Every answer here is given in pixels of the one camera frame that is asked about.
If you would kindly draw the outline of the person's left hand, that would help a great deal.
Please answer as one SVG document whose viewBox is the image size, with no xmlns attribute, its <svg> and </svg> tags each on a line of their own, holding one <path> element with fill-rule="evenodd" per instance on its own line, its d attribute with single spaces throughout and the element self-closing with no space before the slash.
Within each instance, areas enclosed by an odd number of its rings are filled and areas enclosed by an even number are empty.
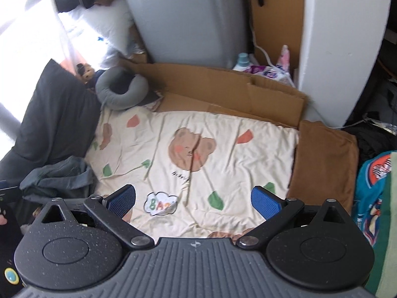
<svg viewBox="0 0 397 298">
<path fill-rule="evenodd" d="M 6 210 L 0 210 L 0 225 L 6 225 L 8 222 L 6 217 Z"/>
</svg>

